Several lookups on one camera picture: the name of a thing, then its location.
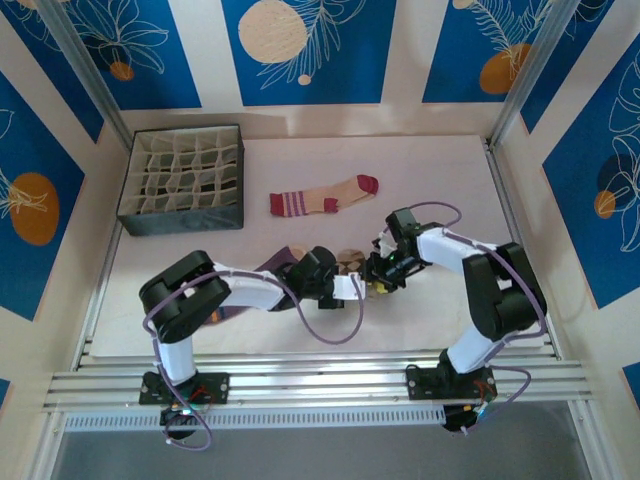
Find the red sock cuff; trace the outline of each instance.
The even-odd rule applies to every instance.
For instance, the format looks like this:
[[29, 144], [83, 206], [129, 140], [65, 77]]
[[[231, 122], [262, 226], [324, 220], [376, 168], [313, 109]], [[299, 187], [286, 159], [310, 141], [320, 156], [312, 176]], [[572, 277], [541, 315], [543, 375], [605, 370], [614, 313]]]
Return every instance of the red sock cuff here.
[[271, 215], [284, 217], [284, 200], [282, 199], [282, 194], [269, 194], [269, 202], [271, 203]]

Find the white wall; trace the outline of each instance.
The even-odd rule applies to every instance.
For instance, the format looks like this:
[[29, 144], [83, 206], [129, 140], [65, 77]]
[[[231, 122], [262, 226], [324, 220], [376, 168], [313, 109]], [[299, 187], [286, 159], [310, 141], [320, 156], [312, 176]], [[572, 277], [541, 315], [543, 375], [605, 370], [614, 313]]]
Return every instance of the white wall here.
[[621, 368], [640, 360], [640, 289], [596, 309], [542, 163], [638, 33], [640, 4], [616, 0], [531, 136], [517, 121], [498, 152], [553, 318], [584, 363], [629, 478], [640, 471], [640, 412]]
[[126, 154], [108, 128], [97, 145], [0, 15], [0, 70], [85, 173], [85, 181], [33, 322], [0, 307], [0, 377], [11, 390], [0, 418], [2, 478], [20, 474], [32, 453], [27, 438], [51, 373], [67, 370], [96, 284]]
[[449, 1], [397, 0], [380, 105], [244, 107], [221, 0], [169, 0], [203, 108], [128, 111], [124, 117], [134, 130], [240, 122], [247, 138], [487, 136], [501, 103], [421, 103]]

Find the orange circle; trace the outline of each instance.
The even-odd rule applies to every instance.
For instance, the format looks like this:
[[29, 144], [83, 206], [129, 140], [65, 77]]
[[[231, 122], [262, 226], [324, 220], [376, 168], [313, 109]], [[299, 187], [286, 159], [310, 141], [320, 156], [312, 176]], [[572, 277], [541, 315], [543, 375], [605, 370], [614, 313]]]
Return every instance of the orange circle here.
[[121, 82], [129, 82], [133, 80], [133, 68], [131, 65], [127, 65], [124, 62], [113, 62], [109, 66], [111, 75], [116, 77]]
[[511, 90], [530, 49], [531, 45], [528, 43], [519, 43], [508, 50], [496, 53], [482, 67], [480, 88], [492, 95], [500, 95]]
[[60, 203], [56, 187], [44, 175], [39, 173], [23, 173], [15, 179], [9, 190], [9, 196], [18, 200], [20, 195], [11, 193], [12, 189], [29, 195], [32, 200], [46, 194], [38, 205], [33, 208], [22, 203], [12, 207], [9, 211], [11, 223], [16, 233], [25, 242], [42, 247], [48, 244], [56, 233], [60, 219]]
[[616, 210], [616, 197], [610, 191], [603, 190], [596, 195], [596, 200], [593, 202], [593, 206], [600, 218], [607, 219], [611, 217], [613, 212]]

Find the red sock toe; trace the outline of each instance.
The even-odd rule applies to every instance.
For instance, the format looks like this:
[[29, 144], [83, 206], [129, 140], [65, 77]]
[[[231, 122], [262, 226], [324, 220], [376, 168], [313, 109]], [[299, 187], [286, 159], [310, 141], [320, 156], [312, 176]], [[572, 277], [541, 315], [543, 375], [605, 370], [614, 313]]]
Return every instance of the red sock toe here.
[[375, 195], [378, 193], [378, 179], [369, 175], [358, 175], [358, 186], [364, 192]]

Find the black mounting bracket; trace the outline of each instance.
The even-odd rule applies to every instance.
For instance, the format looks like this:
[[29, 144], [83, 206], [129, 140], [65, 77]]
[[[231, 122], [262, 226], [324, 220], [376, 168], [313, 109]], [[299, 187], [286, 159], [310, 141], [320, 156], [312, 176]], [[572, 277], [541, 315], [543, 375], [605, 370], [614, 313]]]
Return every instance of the black mounting bracket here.
[[478, 400], [490, 402], [498, 394], [493, 371], [479, 368], [459, 374], [450, 364], [442, 362], [436, 368], [409, 365], [406, 370], [410, 400]]
[[[178, 391], [193, 405], [225, 405], [229, 397], [228, 373], [196, 373], [186, 382], [177, 385]], [[158, 373], [147, 372], [142, 377], [140, 405], [168, 405], [182, 409], [182, 404]]]

